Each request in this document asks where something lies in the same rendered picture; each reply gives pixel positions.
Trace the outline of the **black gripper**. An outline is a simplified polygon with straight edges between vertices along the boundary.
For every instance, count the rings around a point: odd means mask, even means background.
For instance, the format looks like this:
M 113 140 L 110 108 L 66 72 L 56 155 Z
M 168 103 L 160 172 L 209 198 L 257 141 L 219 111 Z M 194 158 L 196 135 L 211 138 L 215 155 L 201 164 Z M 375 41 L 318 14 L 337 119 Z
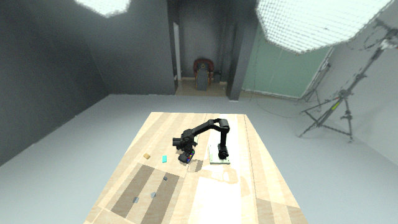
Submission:
M 197 145 L 197 143 L 194 141 L 194 142 L 192 142 L 191 147 L 182 146 L 184 152 L 179 155 L 178 160 L 181 161 L 182 163 L 186 163 L 186 161 L 189 158 L 190 154 L 194 150 L 194 148 L 192 148 L 192 146 L 196 147 L 196 145 Z

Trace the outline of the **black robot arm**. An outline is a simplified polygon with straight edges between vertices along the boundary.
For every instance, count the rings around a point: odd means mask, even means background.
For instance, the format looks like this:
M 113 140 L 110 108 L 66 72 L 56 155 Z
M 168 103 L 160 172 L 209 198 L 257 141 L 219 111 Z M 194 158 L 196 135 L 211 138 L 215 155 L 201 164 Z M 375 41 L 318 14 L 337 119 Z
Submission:
M 215 123 L 219 123 L 220 126 L 215 125 Z M 226 160 L 229 156 L 228 150 L 226 147 L 227 134 L 230 132 L 230 126 L 227 119 L 209 119 L 207 122 L 193 128 L 186 129 L 181 134 L 180 138 L 172 138 L 172 145 L 176 146 L 176 149 L 183 151 L 183 147 L 191 147 L 192 142 L 194 142 L 194 137 L 209 130 L 214 129 L 218 132 L 221 132 L 220 143 L 218 144 L 218 159 Z

